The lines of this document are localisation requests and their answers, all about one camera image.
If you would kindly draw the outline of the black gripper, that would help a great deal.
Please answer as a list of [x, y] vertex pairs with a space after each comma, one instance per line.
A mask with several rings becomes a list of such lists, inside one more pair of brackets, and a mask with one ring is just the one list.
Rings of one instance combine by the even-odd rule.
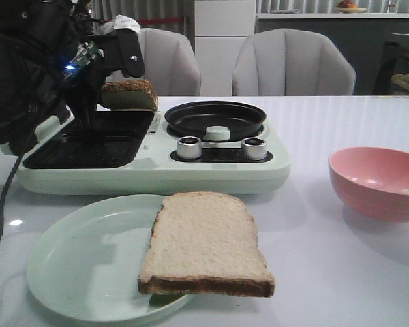
[[106, 78], [121, 69], [124, 77], [145, 73], [138, 34], [118, 29], [105, 35], [69, 34], [61, 43], [61, 90], [83, 130], [91, 129]]

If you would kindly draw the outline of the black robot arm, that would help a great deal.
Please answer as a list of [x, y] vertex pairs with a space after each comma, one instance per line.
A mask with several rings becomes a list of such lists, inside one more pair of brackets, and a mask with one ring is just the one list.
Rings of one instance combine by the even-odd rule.
[[69, 116], [90, 128], [107, 77], [145, 72], [129, 27], [95, 34], [88, 1], [0, 1], [0, 148], [20, 155], [35, 128]]

